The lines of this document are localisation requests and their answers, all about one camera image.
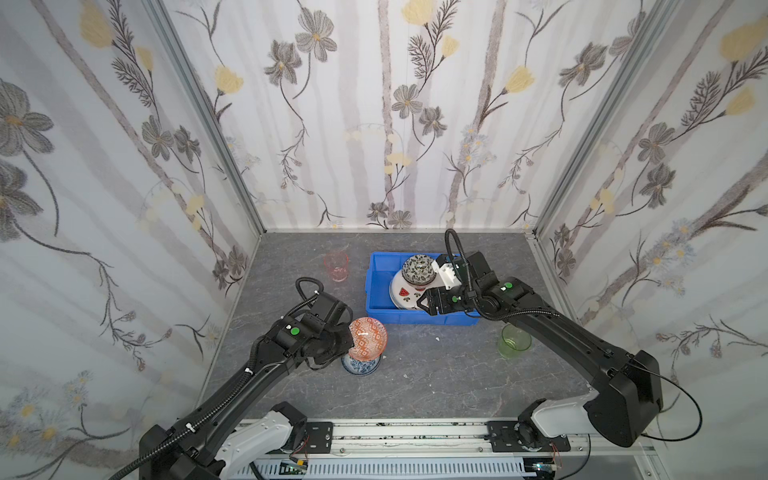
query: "blue plastic bin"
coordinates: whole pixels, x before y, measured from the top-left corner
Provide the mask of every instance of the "blue plastic bin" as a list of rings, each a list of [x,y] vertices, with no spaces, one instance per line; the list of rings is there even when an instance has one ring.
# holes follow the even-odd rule
[[[463,312],[430,316],[422,310],[401,310],[389,298],[389,284],[404,262],[416,253],[373,252],[366,274],[366,311],[381,323],[475,325],[478,319]],[[426,253],[437,258],[439,253]]]

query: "gray marble tabletop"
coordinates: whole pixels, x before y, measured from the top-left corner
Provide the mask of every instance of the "gray marble tabletop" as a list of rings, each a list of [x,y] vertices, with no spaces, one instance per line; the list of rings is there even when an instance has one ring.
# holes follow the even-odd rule
[[[497,274],[514,275],[549,300],[544,280],[521,233],[463,233],[465,250],[482,251]],[[323,256],[345,250],[349,277],[335,283]],[[298,276],[322,280],[326,291],[347,302],[355,318],[366,316],[365,278],[371,252],[442,252],[439,233],[267,233],[243,285],[230,328],[210,374],[207,395],[248,357],[250,344],[300,301]],[[516,416],[536,399],[586,392],[579,374],[534,339],[518,358],[500,357],[496,341],[503,323],[475,326],[386,325],[389,342],[371,375],[350,375],[337,361],[319,372],[306,366],[254,404],[260,418],[288,401],[310,418],[448,418]]]

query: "drinking glass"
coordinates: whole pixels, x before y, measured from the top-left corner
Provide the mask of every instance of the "drinking glass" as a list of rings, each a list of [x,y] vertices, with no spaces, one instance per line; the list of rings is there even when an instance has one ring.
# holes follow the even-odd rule
[[[334,282],[343,282],[349,276],[349,258],[344,252],[328,252],[323,263]]]
[[[498,352],[506,359],[511,359],[531,348],[531,336],[528,332],[514,325],[507,325],[502,329],[498,338]]]

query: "black and white patterned bowl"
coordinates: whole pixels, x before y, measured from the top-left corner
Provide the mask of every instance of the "black and white patterned bowl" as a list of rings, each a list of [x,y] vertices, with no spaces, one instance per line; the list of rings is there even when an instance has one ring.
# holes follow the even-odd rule
[[[411,285],[422,286],[431,283],[437,276],[432,269],[434,259],[420,253],[406,260],[402,265],[402,277]]]

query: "wallpaper panel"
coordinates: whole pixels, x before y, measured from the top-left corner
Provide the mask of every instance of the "wallpaper panel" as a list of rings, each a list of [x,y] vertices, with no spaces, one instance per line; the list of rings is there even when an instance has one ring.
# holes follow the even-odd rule
[[[103,478],[193,408],[253,235],[138,2],[0,7],[0,463]]]
[[[267,228],[532,228],[652,2],[166,0]]]
[[[703,428],[656,442],[677,479],[764,478],[768,8],[684,2],[542,232],[581,322],[656,356]],[[664,384],[651,435],[694,431]]]

